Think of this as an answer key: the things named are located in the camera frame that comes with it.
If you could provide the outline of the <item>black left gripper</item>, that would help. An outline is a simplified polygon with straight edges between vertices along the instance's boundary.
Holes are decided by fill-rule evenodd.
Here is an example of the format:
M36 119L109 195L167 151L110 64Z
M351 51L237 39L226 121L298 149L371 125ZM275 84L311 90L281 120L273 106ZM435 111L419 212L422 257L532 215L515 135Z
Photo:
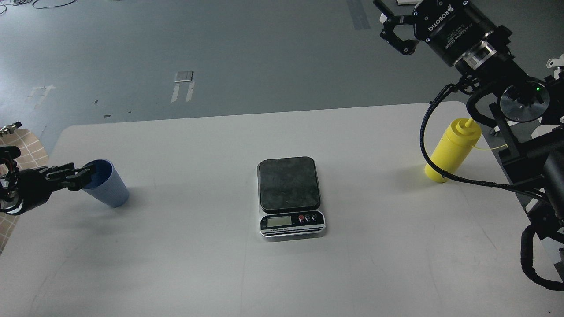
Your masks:
M19 204L11 213L23 214L46 203L54 191L49 181L55 182L57 189L79 191L92 182L95 173L95 166L76 168L73 163L23 170L17 184Z

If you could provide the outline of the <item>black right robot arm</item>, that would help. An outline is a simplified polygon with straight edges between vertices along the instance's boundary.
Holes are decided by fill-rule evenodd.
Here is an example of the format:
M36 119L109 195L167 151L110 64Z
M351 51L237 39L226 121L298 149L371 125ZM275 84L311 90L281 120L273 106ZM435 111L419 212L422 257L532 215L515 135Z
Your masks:
M563 281L543 278L534 269L533 238L563 243L563 58L548 60L551 76L529 76L511 53L511 31L495 25L471 0L421 0L409 15L393 13L382 0L373 4L381 11L380 37L389 45L411 55L423 42L461 74L429 102L423 117L419 146L427 174L438 182L500 188L535 200L520 238L520 265L532 282L562 291ZM428 121L456 92L468 96L469 118L453 121L430 155L425 146ZM502 137L499 160L508 184L455 175L475 144L463 138L479 134L481 126Z

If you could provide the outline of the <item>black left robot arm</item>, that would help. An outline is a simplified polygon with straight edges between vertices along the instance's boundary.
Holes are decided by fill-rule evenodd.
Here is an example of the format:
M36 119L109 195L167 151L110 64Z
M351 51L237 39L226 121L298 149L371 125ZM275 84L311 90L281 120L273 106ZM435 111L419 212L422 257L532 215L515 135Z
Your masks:
M53 192L64 188L84 189L96 173L94 164L76 168L73 163L21 170L15 160L21 154L16 146L1 146L1 164L7 168L0 185L0 210L4 214L22 215L43 205Z

